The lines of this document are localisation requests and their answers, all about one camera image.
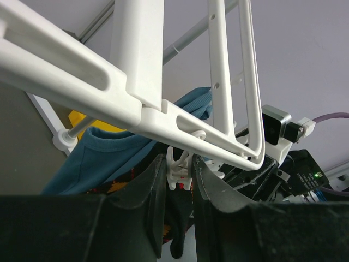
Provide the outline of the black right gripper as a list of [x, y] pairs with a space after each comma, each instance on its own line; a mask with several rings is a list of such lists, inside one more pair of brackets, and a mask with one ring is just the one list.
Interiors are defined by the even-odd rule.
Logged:
[[230, 187], [254, 201], [282, 202], [284, 199], [281, 186], [287, 184], [289, 174], [270, 156], [264, 157], [258, 170], [246, 171], [227, 164], [218, 170], [224, 173], [223, 180]]

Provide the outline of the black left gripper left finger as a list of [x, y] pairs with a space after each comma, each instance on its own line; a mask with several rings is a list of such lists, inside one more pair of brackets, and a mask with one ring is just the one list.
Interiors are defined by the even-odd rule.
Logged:
[[110, 195], [1, 197], [1, 261], [157, 261], [166, 161]]

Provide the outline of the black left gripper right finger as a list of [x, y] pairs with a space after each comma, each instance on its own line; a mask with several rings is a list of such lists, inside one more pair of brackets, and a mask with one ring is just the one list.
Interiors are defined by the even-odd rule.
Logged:
[[198, 261], [348, 261], [348, 203], [255, 202], [191, 161]]

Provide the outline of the argyle sock red yellow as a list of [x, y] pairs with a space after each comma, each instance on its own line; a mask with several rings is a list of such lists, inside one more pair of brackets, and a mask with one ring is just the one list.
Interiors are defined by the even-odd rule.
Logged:
[[[133, 179], [137, 178], [145, 168], [132, 168], [112, 181], [95, 186], [87, 194], [112, 194]], [[180, 259], [184, 252], [187, 231], [194, 224], [192, 190], [185, 190], [184, 184], [176, 184], [176, 189], [166, 189], [165, 218], [163, 227], [163, 244], [170, 242], [170, 252], [174, 259]]]

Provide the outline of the white square clip hanger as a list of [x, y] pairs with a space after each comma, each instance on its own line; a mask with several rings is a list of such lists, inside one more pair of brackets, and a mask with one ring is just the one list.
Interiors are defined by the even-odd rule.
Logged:
[[1, 1], [1, 83], [114, 126], [244, 170], [265, 141], [250, 1], [239, 1], [249, 141], [234, 133], [226, 1], [209, 1], [213, 124], [162, 98], [164, 2], [118, 1], [105, 60], [20, 1]]

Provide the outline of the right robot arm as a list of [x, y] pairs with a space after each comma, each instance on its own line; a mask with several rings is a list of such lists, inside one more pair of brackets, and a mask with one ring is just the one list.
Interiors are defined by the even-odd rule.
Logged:
[[302, 197], [304, 201], [348, 200], [348, 191], [329, 188], [329, 180], [308, 150], [291, 151], [279, 163], [266, 155], [260, 169], [245, 171], [224, 164], [223, 180], [254, 201]]

